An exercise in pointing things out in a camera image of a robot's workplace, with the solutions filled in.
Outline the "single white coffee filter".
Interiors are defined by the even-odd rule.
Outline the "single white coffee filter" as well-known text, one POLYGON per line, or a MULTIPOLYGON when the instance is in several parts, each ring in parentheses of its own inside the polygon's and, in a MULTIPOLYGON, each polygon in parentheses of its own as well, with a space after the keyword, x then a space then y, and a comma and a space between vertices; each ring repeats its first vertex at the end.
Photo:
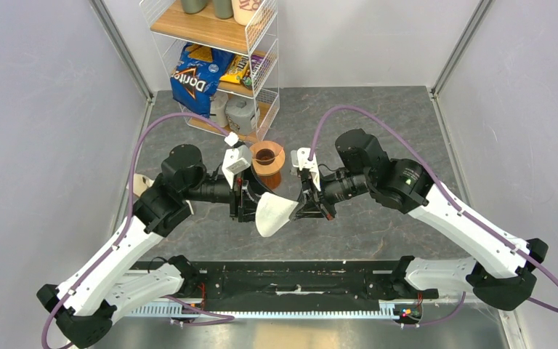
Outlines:
POLYGON ((298 206, 293 201, 274 193, 262 194, 255 212, 255 226, 262 237, 270 237, 277 233, 291 220, 291 215, 298 206))

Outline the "amber glass carafe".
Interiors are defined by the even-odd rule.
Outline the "amber glass carafe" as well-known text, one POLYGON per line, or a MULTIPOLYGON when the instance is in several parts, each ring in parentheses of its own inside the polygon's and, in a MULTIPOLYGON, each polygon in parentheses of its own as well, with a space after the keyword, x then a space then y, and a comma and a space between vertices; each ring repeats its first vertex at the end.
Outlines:
POLYGON ((270 190, 277 189, 282 181, 282 176, 280 172, 276 172, 275 174, 259 176, 260 181, 270 190))

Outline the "wooden ring dripper stand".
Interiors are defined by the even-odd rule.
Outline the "wooden ring dripper stand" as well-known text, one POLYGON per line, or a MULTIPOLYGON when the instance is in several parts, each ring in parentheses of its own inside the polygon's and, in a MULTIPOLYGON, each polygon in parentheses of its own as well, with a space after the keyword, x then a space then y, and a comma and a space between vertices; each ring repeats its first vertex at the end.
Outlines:
POLYGON ((249 148, 253 154, 252 166, 257 175, 269 177, 278 173, 285 164, 286 154, 279 143, 264 140, 249 148))

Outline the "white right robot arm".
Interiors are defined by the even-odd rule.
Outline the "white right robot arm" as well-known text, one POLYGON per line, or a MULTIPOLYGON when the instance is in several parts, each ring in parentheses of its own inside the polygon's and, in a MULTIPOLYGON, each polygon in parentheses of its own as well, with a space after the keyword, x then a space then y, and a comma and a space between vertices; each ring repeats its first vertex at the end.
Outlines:
POLYGON ((413 159, 392 159, 378 139, 362 129, 340 135, 335 149, 342 167, 322 176, 310 148, 291 153, 302 191, 291 216, 332 220, 336 205, 368 194, 385 208, 406 214, 439 231, 467 257, 425 260, 401 257, 390 278, 398 297, 447 289, 474 294, 500 310, 514 310, 533 294, 537 264, 547 244, 513 236, 475 212, 413 159))

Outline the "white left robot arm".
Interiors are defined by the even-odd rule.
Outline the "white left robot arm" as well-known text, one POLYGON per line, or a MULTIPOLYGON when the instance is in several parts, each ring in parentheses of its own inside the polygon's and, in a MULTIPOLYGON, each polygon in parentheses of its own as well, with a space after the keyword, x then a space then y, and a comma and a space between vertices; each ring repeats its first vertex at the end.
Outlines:
POLYGON ((178 145, 161 165, 161 173, 140 195, 134 190, 135 165, 129 167, 126 216, 95 255, 60 284, 45 284, 37 298, 49 312, 41 345, 56 324, 68 340, 66 348, 89 348, 125 315, 158 298, 189 297, 200 285, 200 274, 184 256, 169 258, 158 269, 133 281, 118 280, 147 251, 165 239, 191 214, 191 201, 233 205, 253 156, 242 142, 228 148, 220 172, 208 174, 200 150, 178 145))

